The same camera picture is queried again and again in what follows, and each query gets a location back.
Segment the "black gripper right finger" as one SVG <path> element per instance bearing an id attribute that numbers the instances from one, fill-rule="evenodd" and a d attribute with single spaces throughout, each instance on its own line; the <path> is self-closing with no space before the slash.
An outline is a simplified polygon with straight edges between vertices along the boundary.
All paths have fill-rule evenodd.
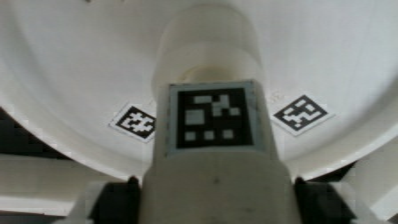
<path id="1" fill-rule="evenodd" d="M 332 185 L 297 178 L 293 189 L 302 224 L 352 224 L 355 214 Z"/>

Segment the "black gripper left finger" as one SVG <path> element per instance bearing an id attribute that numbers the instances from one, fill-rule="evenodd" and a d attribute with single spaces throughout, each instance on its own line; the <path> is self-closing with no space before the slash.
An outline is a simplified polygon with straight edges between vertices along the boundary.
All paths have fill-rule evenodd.
<path id="1" fill-rule="evenodd" d="M 135 176 L 110 182 L 100 192 L 89 213 L 92 224 L 139 224 L 140 185 Z"/>

